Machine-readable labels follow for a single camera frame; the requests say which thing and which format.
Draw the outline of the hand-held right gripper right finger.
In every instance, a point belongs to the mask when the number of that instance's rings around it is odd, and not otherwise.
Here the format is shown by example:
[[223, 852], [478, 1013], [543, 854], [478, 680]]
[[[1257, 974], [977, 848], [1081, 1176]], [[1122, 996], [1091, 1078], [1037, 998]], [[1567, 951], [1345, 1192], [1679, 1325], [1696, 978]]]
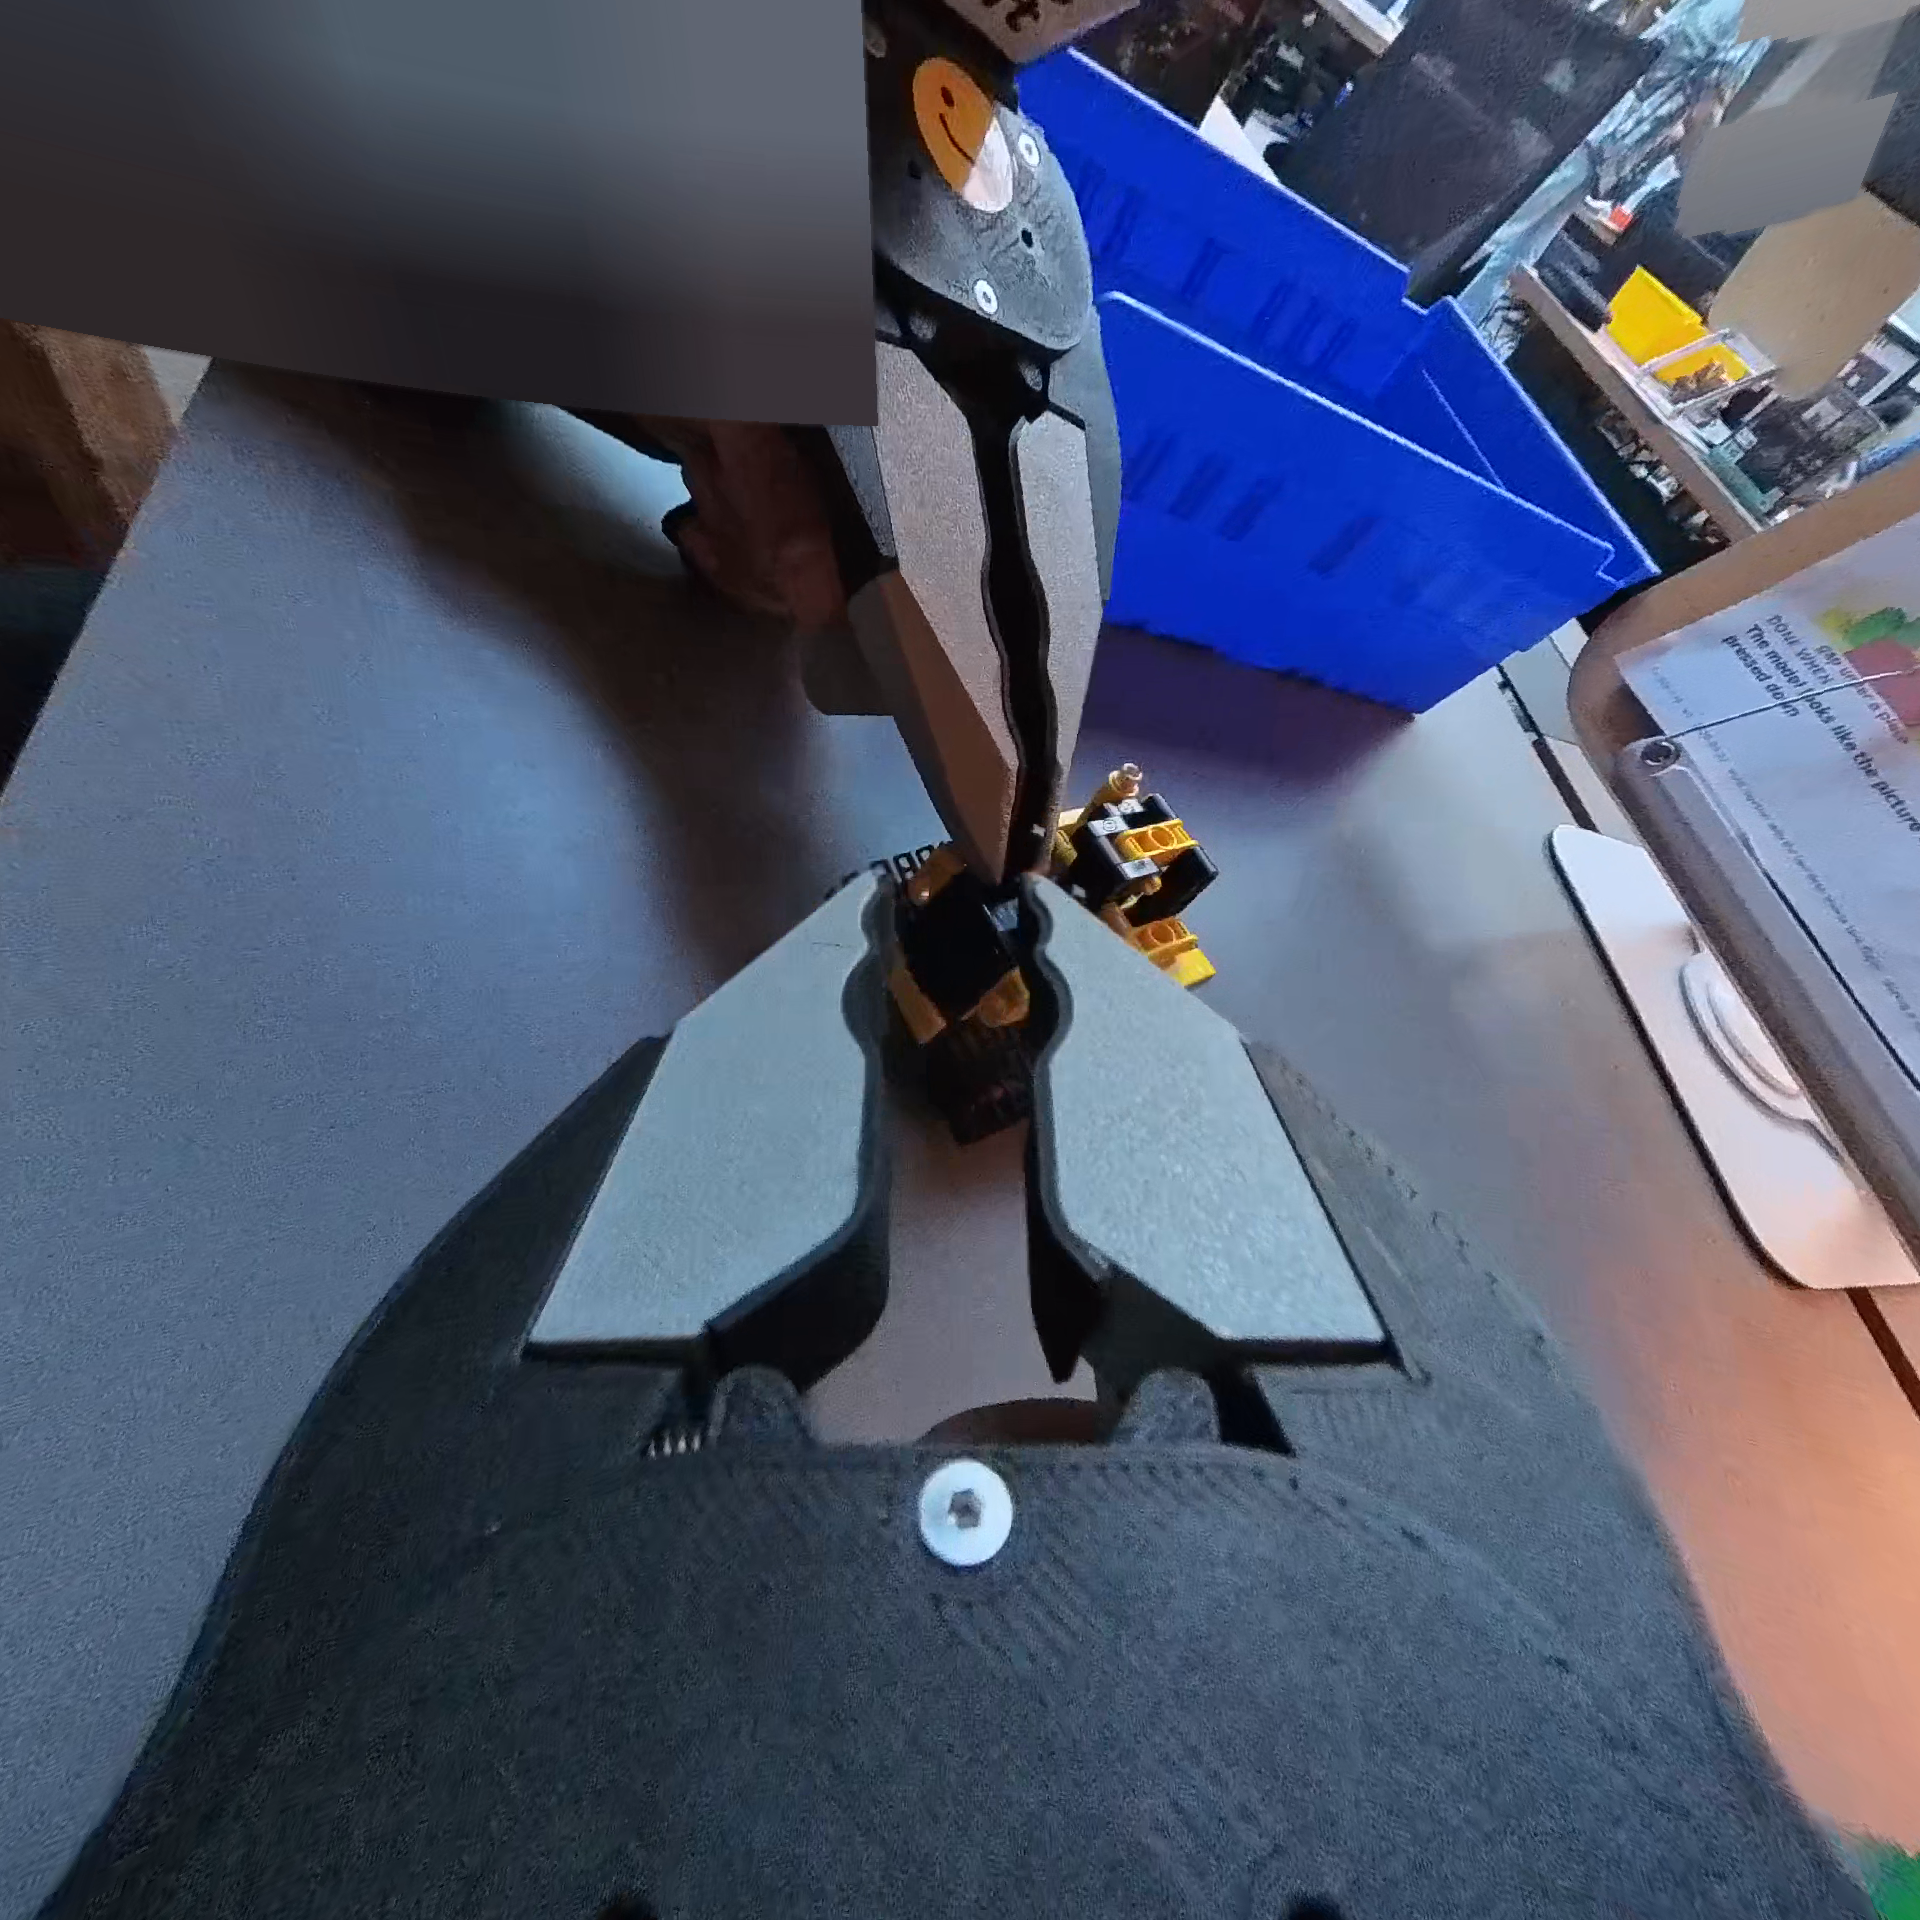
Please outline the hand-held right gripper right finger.
[[1035, 878], [1044, 1026], [1025, 1136], [1027, 1299], [1047, 1371], [1367, 1367], [1390, 1334], [1230, 1020]]

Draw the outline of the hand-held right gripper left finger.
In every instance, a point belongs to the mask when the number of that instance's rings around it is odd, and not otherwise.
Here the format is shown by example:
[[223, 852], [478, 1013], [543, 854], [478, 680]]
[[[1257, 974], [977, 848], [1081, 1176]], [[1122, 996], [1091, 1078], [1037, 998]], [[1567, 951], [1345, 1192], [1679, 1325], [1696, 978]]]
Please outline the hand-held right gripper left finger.
[[852, 876], [674, 1025], [531, 1347], [705, 1347], [854, 1228], [874, 1059], [852, 993], [880, 900]]

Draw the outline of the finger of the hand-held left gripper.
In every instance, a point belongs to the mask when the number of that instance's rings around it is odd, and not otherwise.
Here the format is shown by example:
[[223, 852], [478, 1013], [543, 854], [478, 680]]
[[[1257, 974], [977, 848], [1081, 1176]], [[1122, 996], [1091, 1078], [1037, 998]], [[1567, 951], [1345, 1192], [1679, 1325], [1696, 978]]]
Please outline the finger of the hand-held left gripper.
[[801, 435], [844, 612], [801, 642], [817, 713], [888, 718], [961, 860], [1013, 874], [1022, 749], [987, 612], [971, 429], [913, 349], [874, 343], [875, 420]]
[[1105, 593], [1084, 429], [1058, 412], [1022, 417], [1003, 466], [1011, 579], [998, 607], [1015, 764], [1001, 871], [1029, 874], [1071, 770]]

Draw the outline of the black yellow lego model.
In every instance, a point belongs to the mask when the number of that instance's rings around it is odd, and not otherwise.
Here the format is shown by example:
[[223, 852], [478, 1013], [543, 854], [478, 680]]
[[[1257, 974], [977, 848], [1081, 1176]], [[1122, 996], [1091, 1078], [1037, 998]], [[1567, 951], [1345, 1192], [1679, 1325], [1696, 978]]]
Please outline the black yellow lego model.
[[[1025, 880], [987, 882], [957, 847], [926, 840], [871, 860], [883, 892], [874, 1004], [875, 1096], [935, 1122], [955, 1147], [999, 1139], [1035, 1112], [1047, 1053], [1071, 1020], [1070, 991]], [[1181, 993], [1216, 967], [1189, 926], [1220, 868], [1136, 762], [1051, 816], [1033, 884], [1064, 919], [1098, 924]]]

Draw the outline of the person's left hand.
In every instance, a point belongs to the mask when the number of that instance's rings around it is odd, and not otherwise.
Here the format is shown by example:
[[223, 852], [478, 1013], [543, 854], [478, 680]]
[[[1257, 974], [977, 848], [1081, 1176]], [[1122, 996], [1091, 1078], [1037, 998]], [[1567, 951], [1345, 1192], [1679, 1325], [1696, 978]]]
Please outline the person's left hand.
[[786, 426], [646, 417], [685, 501], [661, 518], [688, 574], [798, 635], [844, 624], [848, 595], [814, 479]]

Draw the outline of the black monitor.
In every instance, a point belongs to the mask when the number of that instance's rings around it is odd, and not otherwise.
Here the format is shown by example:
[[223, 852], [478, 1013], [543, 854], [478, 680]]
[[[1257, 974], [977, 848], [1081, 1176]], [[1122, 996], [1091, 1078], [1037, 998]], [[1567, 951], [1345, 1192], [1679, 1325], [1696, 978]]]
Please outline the black monitor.
[[1279, 182], [1390, 257], [1427, 308], [1658, 52], [1575, 5], [1420, 5], [1285, 148]]

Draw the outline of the silver metal stand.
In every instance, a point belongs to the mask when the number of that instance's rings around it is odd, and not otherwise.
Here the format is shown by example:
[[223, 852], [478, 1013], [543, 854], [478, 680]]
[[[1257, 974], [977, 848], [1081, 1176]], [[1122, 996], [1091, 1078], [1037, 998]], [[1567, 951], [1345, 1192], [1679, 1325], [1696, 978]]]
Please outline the silver metal stand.
[[1916, 1071], [1710, 785], [1710, 731], [1627, 742], [1634, 828], [1548, 858], [1747, 1247], [1801, 1290], [1916, 1292]]

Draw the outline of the cluttered background workbench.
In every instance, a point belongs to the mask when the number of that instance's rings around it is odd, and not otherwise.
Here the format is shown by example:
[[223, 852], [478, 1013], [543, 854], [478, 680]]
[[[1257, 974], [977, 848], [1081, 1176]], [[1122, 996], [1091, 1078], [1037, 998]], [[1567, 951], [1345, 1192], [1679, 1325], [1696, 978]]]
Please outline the cluttered background workbench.
[[1537, 389], [1566, 389], [1572, 437], [1602, 470], [1652, 497], [1652, 511], [1682, 538], [1743, 541], [1916, 450], [1916, 337], [1905, 326], [1869, 338], [1832, 383], [1788, 397], [1773, 356], [1752, 335], [1712, 324], [1700, 295], [1656, 276], [1752, 366], [1738, 384], [1671, 394], [1606, 335], [1611, 298], [1634, 270], [1606, 287], [1570, 252], [1514, 273], [1507, 369]]

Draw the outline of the yellow plastic bin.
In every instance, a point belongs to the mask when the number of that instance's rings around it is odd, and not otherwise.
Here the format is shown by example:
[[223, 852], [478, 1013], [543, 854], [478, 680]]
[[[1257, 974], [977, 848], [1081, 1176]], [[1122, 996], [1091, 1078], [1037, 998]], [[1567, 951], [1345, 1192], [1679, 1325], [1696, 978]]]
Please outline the yellow plastic bin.
[[1667, 283], [1636, 266], [1611, 295], [1603, 335], [1671, 394], [1713, 392], [1754, 374], [1750, 362]]

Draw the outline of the tan instruction board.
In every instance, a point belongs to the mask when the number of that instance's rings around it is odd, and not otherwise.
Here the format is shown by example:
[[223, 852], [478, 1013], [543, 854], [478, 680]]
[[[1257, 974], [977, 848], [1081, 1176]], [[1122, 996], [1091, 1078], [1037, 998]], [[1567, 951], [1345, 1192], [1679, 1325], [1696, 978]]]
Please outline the tan instruction board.
[[1619, 807], [1613, 762], [1652, 732], [1645, 709], [1624, 685], [1619, 659], [1747, 598], [1773, 593], [1795, 572], [1819, 565], [1918, 513], [1918, 455], [1855, 482], [1848, 492], [1733, 541], [1713, 557], [1638, 591], [1588, 636], [1567, 683], [1573, 742], [1590, 768], [1566, 775], [1575, 796], [1573, 823], [1627, 847], [1638, 831]]

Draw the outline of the printed instruction sheet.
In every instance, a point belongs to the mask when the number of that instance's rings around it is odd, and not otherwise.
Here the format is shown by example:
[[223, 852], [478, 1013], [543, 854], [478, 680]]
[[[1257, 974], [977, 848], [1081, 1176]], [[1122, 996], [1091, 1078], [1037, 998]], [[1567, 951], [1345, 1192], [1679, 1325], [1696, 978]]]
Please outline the printed instruction sheet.
[[1619, 659], [1814, 949], [1918, 1072], [1918, 521]]

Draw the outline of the brown wooden furniture piece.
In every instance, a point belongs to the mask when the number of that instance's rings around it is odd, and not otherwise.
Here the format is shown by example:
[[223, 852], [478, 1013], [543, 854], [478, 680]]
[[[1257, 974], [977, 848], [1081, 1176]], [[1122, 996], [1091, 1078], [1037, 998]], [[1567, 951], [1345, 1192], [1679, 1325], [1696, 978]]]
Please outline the brown wooden furniture piece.
[[112, 566], [174, 432], [143, 349], [1, 321], [1, 562]]

